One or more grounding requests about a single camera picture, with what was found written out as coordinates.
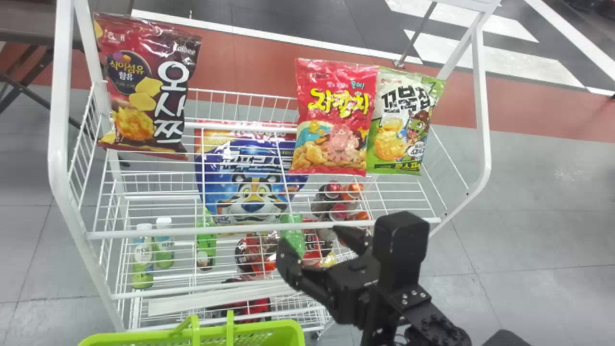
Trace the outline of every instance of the gray tile floor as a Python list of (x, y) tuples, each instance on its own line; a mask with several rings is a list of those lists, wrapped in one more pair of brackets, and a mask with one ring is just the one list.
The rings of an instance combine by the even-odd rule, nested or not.
[[(52, 201), (47, 125), (23, 97), (0, 116), (0, 345), (76, 345), (112, 330)], [(469, 131), (440, 136), (461, 143), (460, 170), (475, 177)], [(536, 346), (613, 344), (615, 145), (492, 136), (492, 178), (431, 239), (421, 284), (475, 345), (501, 328)], [(334, 326), (319, 345), (359, 341)]]

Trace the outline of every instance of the shopping cart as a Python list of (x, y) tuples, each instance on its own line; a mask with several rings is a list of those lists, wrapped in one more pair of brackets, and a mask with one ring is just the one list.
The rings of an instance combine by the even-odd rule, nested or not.
[(190, 315), (173, 329), (164, 331), (100, 333), (85, 338), (79, 346), (303, 346), (301, 326), (293, 320), (233, 323), (229, 310), (226, 324), (201, 328), (199, 318)]
[[(184, 108), (186, 131), (182, 139), (188, 155), (191, 155), (189, 160), (159, 159), (135, 151), (123, 151), (121, 158), (116, 150), (98, 148), (92, 138), (100, 138), (111, 129), (111, 106), (101, 74), (88, 3), (58, 0), (57, 11), (57, 18), (63, 20), (56, 21), (49, 180), (68, 230), (118, 331), (172, 329), (189, 315), (197, 315), (201, 325), (224, 323), (223, 311), (229, 306), (237, 308), (238, 304), (243, 313), (236, 314), (236, 321), (293, 319), (299, 322), (304, 332), (323, 331), (331, 323), (327, 309), (286, 285), (277, 271), (263, 269), (251, 273), (260, 280), (240, 280), (235, 249), (239, 242), (249, 237), (248, 232), (257, 232), (252, 236), (260, 236), (284, 229), (322, 229), (333, 225), (370, 227), (381, 215), (410, 211), (431, 223), (434, 234), (480, 192), (489, 177), (491, 154), (485, 75), (479, 66), (475, 69), (475, 80), (480, 87), (475, 92), (478, 128), (433, 126), (421, 177), (314, 174), (288, 205), (290, 212), (302, 215), (304, 220), (310, 219), (310, 203), (319, 187), (330, 179), (337, 179), (342, 184), (362, 183), (365, 189), (358, 209), (368, 213), (369, 220), (197, 226), (205, 214), (205, 205), (200, 198), (195, 176), (198, 173), (194, 169), (196, 136), (188, 129), (206, 129), (211, 121), (237, 120), (244, 125), (229, 130), (249, 131), (255, 122), (283, 121), (294, 126), (276, 129), (275, 135), (294, 133), (298, 119), (296, 99), (189, 89)], [(81, 99), (71, 98), (70, 54), (66, 57), (71, 49), (74, 17), (77, 18), (92, 80), (89, 94)], [(482, 48), (480, 30), (473, 36), (473, 41), (477, 42), (478, 52)], [(480, 61), (480, 54), (474, 54), (474, 57)], [(446, 76), (442, 78), (448, 76), (455, 63), (447, 63)], [(71, 138), (67, 126), (71, 103), (83, 103), (85, 108), (75, 139)], [(465, 131), (467, 135), (462, 137), (478, 146), (481, 160), (474, 163), (476, 170), (472, 172), (478, 175), (474, 183), (466, 183), (462, 169), (453, 161), (455, 155), (465, 159), (465, 154), (460, 151), (462, 145), (449, 142), (451, 137), (447, 134), (453, 131)], [(171, 227), (137, 230), (139, 223), (154, 223), (158, 217), (171, 217)], [(197, 235), (202, 234), (219, 236), (216, 265), (208, 272), (201, 271), (197, 263)], [(135, 243), (132, 240), (163, 235), (175, 237), (175, 263), (167, 268), (154, 267), (151, 287), (134, 288), (131, 257)], [(318, 260), (326, 261), (330, 256), (341, 262), (354, 255), (335, 241), (331, 254)]]

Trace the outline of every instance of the plastic bottle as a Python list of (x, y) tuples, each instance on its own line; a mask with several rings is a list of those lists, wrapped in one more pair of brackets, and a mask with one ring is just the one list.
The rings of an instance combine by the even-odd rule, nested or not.
[[(173, 220), (170, 217), (159, 217), (156, 219), (156, 228), (170, 228)], [(156, 242), (156, 265), (160, 269), (170, 268), (175, 258), (175, 242), (172, 236), (155, 236), (154, 242)]]
[[(303, 222), (303, 215), (301, 214), (283, 214), (280, 216), (280, 223), (301, 222)], [(290, 246), (292, 246), (295, 252), (299, 255), (299, 258), (303, 258), (306, 253), (306, 242), (302, 230), (282, 230), (280, 231), (280, 238), (286, 239), (290, 243)]]
[[(151, 223), (139, 223), (138, 231), (149, 231)], [(132, 253), (132, 287), (136, 289), (150, 288), (154, 284), (153, 243), (151, 237), (134, 238)]]
[[(205, 222), (203, 218), (198, 218), (196, 227), (215, 227), (216, 223), (211, 216), (205, 216)], [(211, 270), (216, 264), (216, 239), (217, 234), (203, 234), (197, 235), (197, 249), (196, 249), (196, 265), (203, 272)]]

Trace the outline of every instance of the snack bag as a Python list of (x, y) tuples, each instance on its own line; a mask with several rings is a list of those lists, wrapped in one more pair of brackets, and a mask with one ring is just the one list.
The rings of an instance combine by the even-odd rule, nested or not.
[(258, 130), (258, 126), (284, 127), (282, 123), (216, 123), (249, 124), (254, 131), (194, 130), (197, 187), (213, 221), (218, 225), (277, 222), (308, 179), (287, 175), (285, 189), (282, 166), (285, 171), (290, 166), (295, 135)]
[(377, 66), (295, 60), (299, 120), (293, 173), (365, 176)]
[(445, 81), (380, 67), (367, 171), (421, 175), (431, 114)]
[(105, 56), (115, 127), (98, 145), (187, 160), (181, 144), (186, 82), (194, 74), (201, 38), (110, 14), (94, 14), (94, 29)]

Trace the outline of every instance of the red snack bag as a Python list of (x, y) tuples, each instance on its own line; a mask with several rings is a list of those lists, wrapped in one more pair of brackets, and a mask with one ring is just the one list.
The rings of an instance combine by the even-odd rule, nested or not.
[(201, 38), (130, 16), (94, 14), (115, 129), (98, 145), (188, 159), (181, 144), (187, 80)]
[(378, 67), (295, 60), (299, 121), (290, 172), (365, 176)]

